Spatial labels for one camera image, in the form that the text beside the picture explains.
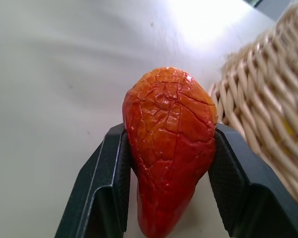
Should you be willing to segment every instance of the white table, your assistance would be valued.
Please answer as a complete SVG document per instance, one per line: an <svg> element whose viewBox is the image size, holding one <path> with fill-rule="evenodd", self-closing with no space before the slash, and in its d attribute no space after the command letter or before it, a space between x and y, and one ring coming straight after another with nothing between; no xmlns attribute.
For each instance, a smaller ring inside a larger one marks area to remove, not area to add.
<svg viewBox="0 0 298 238"><path fill-rule="evenodd" d="M175 66L208 90L274 24L242 0L0 1L0 238L50 238L126 91ZM132 176L126 238L141 238ZM207 176L170 238L226 238Z"/></svg>

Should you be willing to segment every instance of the wrinkled red fruit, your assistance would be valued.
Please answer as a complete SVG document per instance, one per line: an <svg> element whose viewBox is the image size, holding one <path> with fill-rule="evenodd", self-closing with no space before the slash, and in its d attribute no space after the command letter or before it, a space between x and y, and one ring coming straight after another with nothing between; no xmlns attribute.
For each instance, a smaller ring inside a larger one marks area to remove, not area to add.
<svg viewBox="0 0 298 238"><path fill-rule="evenodd" d="M123 120L138 177L139 226L148 238L164 238L214 159L216 107L188 73L165 67L127 92Z"/></svg>

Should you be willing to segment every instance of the dried red fruit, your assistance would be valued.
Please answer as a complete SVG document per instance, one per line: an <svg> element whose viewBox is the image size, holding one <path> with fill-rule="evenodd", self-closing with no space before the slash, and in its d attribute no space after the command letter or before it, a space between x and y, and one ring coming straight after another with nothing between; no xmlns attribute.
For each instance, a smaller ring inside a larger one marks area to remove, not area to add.
<svg viewBox="0 0 298 238"><path fill-rule="evenodd" d="M157 68L127 92L123 120L138 177L140 228L148 238L164 238L214 159L216 107L188 73Z"/></svg>

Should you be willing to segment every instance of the woven basket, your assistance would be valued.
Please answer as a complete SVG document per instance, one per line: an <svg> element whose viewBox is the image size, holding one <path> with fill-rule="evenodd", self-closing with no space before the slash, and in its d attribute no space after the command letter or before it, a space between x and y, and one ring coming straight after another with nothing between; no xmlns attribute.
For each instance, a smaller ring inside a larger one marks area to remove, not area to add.
<svg viewBox="0 0 298 238"><path fill-rule="evenodd" d="M298 5L222 70L209 92L219 123L240 132L298 203Z"/></svg>

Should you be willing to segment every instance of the basket weave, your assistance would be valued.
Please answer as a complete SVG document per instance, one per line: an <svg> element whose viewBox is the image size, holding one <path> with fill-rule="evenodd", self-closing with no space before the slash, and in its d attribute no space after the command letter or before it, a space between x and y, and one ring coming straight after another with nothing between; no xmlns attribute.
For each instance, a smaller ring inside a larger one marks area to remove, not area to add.
<svg viewBox="0 0 298 238"><path fill-rule="evenodd" d="M298 5L222 70L209 92L218 122L240 132L298 203Z"/></svg>

